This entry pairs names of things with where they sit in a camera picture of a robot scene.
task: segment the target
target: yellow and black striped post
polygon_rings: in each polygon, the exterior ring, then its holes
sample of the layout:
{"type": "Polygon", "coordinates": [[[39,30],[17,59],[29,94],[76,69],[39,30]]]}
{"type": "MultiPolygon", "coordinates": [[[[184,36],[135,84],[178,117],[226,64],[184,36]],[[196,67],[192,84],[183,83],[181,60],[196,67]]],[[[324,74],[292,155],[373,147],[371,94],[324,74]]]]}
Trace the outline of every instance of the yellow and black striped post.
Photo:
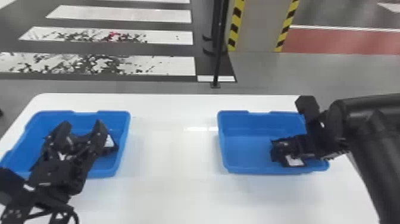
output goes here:
{"type": "Polygon", "coordinates": [[[243,11],[245,9],[245,0],[235,0],[233,8],[232,22],[230,25],[228,51],[235,51],[239,39],[239,29],[242,23],[243,11]]]}
{"type": "Polygon", "coordinates": [[[289,5],[289,9],[287,10],[287,14],[286,14],[286,19],[283,22],[282,31],[279,34],[278,41],[276,43],[274,52],[282,51],[283,43],[285,42],[285,39],[288,35],[290,25],[293,22],[293,18],[295,16],[296,9],[299,6],[299,1],[300,0],[292,0],[292,2],[289,5]]]}

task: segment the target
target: black pole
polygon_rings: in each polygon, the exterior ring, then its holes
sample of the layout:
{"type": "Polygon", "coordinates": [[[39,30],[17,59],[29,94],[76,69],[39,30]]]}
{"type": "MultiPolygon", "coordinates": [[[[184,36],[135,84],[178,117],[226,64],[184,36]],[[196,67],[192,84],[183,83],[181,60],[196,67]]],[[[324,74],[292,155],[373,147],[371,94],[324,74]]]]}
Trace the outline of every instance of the black pole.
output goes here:
{"type": "Polygon", "coordinates": [[[221,56],[222,56],[222,47],[225,44],[225,28],[226,28],[226,17],[228,13],[229,0],[222,0],[223,5],[220,13],[220,19],[218,23],[218,36],[215,42],[217,43],[217,57],[215,59],[215,70],[214,70],[214,79],[212,80],[211,87],[219,88],[220,84],[218,83],[218,77],[220,75],[220,67],[221,67],[221,56]]]}
{"type": "Polygon", "coordinates": [[[213,47],[216,47],[215,41],[217,40],[218,35],[218,23],[220,22],[221,17],[221,7],[221,0],[214,0],[214,11],[212,12],[211,27],[211,38],[213,47]]]}
{"type": "Polygon", "coordinates": [[[214,42],[217,38],[217,30],[218,30],[218,22],[220,21],[220,13],[221,13],[221,0],[213,0],[214,6],[212,8],[212,22],[211,22],[211,32],[209,34],[203,34],[203,40],[205,41],[213,41],[214,42]]]}

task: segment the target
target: white label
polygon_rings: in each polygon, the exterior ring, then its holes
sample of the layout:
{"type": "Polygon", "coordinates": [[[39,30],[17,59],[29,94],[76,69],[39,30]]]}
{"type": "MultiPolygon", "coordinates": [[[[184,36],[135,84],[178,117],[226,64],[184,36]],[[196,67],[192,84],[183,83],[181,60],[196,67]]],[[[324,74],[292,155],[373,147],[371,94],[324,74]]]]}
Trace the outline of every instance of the white label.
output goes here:
{"type": "Polygon", "coordinates": [[[300,158],[292,158],[291,155],[286,155],[285,158],[289,166],[304,166],[304,163],[300,158]]]}
{"type": "Polygon", "coordinates": [[[105,141],[104,147],[114,147],[114,141],[110,135],[107,135],[107,140],[105,141]]]}

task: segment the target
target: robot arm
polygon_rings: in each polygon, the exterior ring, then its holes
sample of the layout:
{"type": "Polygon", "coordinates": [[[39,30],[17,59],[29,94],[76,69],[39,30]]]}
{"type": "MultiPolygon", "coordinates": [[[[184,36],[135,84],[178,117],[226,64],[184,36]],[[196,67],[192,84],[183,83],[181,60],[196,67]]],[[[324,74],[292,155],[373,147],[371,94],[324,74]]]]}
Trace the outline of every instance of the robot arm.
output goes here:
{"type": "Polygon", "coordinates": [[[28,180],[0,168],[0,204],[6,206],[0,221],[23,224],[50,214],[50,224],[68,224],[71,218],[79,224],[68,201],[82,191],[95,160],[115,150],[118,146],[100,120],[84,136],[72,134],[71,124],[62,122],[45,137],[28,180]],[[31,214],[34,207],[41,211],[31,214]]]}
{"type": "Polygon", "coordinates": [[[271,157],[329,160],[351,152],[381,224],[400,223],[400,94],[340,99],[320,113],[314,97],[299,97],[306,135],[273,141],[271,157]]]}

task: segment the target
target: small white sticker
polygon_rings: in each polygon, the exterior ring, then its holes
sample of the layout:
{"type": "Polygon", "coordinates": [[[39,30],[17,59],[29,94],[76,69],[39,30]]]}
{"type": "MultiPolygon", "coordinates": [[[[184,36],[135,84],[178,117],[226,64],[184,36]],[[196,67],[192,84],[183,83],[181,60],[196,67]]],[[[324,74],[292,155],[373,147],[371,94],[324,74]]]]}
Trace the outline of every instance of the small white sticker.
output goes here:
{"type": "Polygon", "coordinates": [[[65,160],[65,155],[61,154],[61,152],[57,152],[58,156],[60,157],[60,160],[65,160]]]}
{"type": "Polygon", "coordinates": [[[107,135],[107,140],[105,141],[104,147],[114,147],[114,141],[110,135],[107,135]]]}
{"type": "Polygon", "coordinates": [[[32,191],[35,191],[35,188],[34,187],[32,187],[32,186],[29,186],[28,184],[24,184],[24,189],[26,189],[27,191],[29,191],[29,192],[32,192],[32,191]]]}
{"type": "Polygon", "coordinates": [[[300,158],[292,158],[291,155],[286,155],[285,158],[289,166],[304,166],[300,158]]]}

